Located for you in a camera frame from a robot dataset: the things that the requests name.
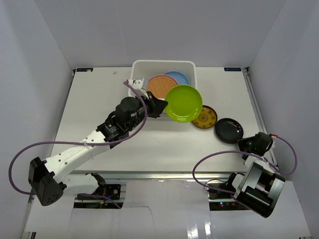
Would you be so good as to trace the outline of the orange woven round plate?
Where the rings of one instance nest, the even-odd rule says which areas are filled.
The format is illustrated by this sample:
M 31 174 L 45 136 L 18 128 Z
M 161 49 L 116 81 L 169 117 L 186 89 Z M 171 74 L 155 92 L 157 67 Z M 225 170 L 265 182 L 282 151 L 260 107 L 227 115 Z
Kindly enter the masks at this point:
M 172 89 L 173 87 L 164 87 L 164 86 L 148 86 L 147 85 L 147 91 L 152 92 L 152 94 L 158 98 L 158 99 L 164 99 L 167 95 L 167 93 Z

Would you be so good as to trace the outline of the lime green round plate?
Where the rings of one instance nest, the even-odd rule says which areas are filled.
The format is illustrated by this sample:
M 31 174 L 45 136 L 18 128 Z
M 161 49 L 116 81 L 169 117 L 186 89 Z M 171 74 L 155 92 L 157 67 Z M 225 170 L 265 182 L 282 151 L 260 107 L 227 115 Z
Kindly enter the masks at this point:
M 178 85 L 166 95 L 166 114 L 175 122 L 187 123 L 196 119 L 202 109 L 203 100 L 200 92 L 190 85 Z

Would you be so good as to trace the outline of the black round plate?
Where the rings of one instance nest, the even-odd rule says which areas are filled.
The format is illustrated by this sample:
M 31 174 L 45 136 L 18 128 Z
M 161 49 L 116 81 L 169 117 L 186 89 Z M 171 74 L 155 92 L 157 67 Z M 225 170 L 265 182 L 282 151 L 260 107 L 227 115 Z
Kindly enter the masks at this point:
M 243 138 L 244 130 L 242 125 L 231 118 L 223 118 L 217 121 L 214 126 L 217 138 L 226 144 L 235 144 Z

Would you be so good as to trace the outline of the pink round plate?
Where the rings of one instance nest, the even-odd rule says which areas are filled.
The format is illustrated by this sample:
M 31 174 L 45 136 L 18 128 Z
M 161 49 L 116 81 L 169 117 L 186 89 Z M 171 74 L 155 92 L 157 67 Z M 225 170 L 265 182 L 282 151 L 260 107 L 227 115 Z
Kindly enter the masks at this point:
M 166 74 L 155 75 L 148 79 L 148 86 L 175 87 L 177 85 L 176 79 Z

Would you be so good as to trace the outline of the blue round plate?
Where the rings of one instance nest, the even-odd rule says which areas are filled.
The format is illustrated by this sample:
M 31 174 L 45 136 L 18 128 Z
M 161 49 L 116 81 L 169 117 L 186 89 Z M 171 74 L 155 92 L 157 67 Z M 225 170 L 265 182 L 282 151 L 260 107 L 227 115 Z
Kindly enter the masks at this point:
M 179 85 L 190 85 L 190 81 L 187 76 L 179 71 L 169 71 L 165 75 L 173 77 Z

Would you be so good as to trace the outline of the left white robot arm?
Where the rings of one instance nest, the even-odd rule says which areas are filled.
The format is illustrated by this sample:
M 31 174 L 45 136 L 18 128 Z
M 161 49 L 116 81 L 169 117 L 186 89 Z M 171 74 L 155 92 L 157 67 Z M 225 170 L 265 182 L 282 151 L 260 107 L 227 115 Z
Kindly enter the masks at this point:
M 73 175 L 72 171 L 95 156 L 130 138 L 146 118 L 158 118 L 168 105 L 151 92 L 147 97 L 125 97 L 107 119 L 78 145 L 47 159 L 31 160 L 28 182 L 42 206 L 49 206 L 67 194 L 89 194 L 99 199 L 105 194 L 105 180 L 98 173 Z

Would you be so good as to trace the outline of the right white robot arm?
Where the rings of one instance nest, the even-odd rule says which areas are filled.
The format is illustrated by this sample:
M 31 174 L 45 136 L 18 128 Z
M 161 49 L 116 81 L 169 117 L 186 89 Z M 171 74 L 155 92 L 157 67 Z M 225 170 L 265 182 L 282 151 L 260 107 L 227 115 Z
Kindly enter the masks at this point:
M 285 184 L 285 178 L 264 157 L 273 143 L 273 138 L 263 132 L 238 140 L 247 171 L 231 173 L 225 186 L 228 197 L 264 218 L 272 214 Z

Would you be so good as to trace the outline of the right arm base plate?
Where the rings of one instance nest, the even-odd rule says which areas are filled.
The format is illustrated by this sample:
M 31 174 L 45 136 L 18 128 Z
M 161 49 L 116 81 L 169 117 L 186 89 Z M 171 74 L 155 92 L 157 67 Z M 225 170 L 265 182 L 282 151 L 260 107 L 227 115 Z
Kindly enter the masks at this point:
M 226 188 L 226 180 L 224 179 L 211 179 L 205 182 L 210 187 L 215 187 L 223 190 L 231 191 Z M 236 202 L 232 196 L 228 193 L 211 190 L 210 188 L 204 187 L 204 190 L 208 193 L 208 201 L 210 211 L 244 211 L 248 210 Z

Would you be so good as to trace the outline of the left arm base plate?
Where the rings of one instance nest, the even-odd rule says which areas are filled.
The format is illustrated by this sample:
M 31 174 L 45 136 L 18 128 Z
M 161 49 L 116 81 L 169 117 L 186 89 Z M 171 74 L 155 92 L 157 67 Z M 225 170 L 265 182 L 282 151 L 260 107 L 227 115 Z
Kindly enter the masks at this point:
M 120 184 L 107 184 L 97 173 L 91 174 L 98 182 L 98 188 L 91 194 L 76 196 L 74 208 L 82 209 L 121 209 L 123 203 L 118 203 L 121 194 Z

